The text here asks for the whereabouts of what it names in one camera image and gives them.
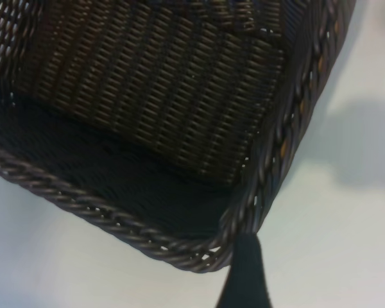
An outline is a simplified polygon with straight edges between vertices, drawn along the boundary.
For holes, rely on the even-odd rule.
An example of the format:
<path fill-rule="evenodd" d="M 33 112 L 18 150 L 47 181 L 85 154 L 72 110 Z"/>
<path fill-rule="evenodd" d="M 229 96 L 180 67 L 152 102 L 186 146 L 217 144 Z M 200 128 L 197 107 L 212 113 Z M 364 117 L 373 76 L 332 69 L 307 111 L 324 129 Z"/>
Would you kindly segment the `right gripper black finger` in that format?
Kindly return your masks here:
<path fill-rule="evenodd" d="M 259 239 L 255 234 L 242 234 L 234 243 L 232 262 L 223 288 L 223 307 L 269 306 Z"/>

